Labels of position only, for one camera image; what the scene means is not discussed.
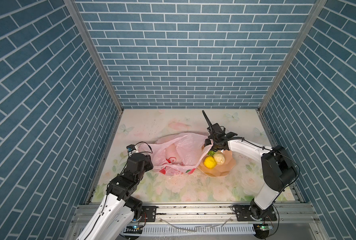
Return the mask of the green fake fruit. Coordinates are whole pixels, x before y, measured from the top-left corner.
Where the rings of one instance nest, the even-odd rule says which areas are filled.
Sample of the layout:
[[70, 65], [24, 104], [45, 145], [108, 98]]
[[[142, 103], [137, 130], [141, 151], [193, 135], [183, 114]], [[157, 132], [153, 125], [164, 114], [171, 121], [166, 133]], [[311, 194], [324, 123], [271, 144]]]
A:
[[214, 152], [214, 151], [209, 151], [209, 152], [207, 153], [207, 155], [208, 155], [208, 156], [213, 156], [215, 153], [216, 153], [216, 152]]

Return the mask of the cream fake garlic bulb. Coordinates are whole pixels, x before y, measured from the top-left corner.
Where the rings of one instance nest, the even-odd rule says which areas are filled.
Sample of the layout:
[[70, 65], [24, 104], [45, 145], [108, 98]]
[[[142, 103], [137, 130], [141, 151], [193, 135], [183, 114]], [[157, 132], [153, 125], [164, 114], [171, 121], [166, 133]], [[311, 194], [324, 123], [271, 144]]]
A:
[[215, 152], [213, 158], [217, 165], [223, 165], [226, 161], [226, 157], [222, 152]]

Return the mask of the yellow fake lemon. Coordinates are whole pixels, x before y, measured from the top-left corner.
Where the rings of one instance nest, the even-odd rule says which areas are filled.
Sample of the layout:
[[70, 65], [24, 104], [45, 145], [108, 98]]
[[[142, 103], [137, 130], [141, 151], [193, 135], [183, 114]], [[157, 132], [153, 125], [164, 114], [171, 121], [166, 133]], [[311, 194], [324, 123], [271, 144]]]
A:
[[204, 160], [204, 166], [211, 170], [217, 166], [217, 162], [213, 156], [207, 156]]

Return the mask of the peach lotus shaped bowl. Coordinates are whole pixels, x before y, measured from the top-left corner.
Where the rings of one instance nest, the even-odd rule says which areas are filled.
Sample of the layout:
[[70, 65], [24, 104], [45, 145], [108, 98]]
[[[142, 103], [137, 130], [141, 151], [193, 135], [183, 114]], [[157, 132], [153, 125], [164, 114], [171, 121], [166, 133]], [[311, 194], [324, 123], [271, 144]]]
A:
[[233, 158], [232, 151], [222, 150], [220, 151], [225, 156], [225, 162], [222, 165], [216, 165], [213, 169], [208, 169], [205, 165], [205, 159], [208, 155], [203, 156], [198, 169], [209, 177], [224, 177], [227, 176], [237, 162]]

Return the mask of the pink plastic bag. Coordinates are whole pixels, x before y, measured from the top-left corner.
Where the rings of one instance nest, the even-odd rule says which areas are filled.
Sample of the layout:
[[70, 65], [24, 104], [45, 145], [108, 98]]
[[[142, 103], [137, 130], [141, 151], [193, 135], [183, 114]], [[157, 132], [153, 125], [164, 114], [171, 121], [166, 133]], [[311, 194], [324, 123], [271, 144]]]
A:
[[212, 149], [213, 141], [195, 133], [181, 133], [141, 143], [139, 152], [151, 156], [153, 171], [165, 176], [191, 175]]

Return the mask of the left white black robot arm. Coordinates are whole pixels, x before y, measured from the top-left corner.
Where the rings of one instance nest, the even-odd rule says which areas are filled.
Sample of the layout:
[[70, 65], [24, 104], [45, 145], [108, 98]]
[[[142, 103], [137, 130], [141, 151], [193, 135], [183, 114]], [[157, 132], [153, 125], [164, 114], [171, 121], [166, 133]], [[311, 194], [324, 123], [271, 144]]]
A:
[[77, 237], [79, 240], [114, 240], [133, 220], [142, 216], [143, 202], [132, 194], [146, 172], [153, 169], [150, 155], [132, 153], [124, 170], [107, 186], [100, 206]]

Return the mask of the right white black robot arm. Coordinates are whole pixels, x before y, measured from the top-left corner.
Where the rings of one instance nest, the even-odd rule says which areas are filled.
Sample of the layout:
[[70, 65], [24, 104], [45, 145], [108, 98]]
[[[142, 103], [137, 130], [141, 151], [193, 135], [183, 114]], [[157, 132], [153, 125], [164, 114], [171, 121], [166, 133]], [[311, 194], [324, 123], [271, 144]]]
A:
[[250, 203], [250, 216], [260, 221], [273, 211], [273, 203], [278, 196], [299, 177], [297, 164], [288, 156], [282, 146], [265, 147], [252, 143], [236, 133], [226, 133], [226, 128], [206, 119], [209, 136], [205, 146], [211, 151], [232, 151], [243, 154], [262, 165], [264, 184]]

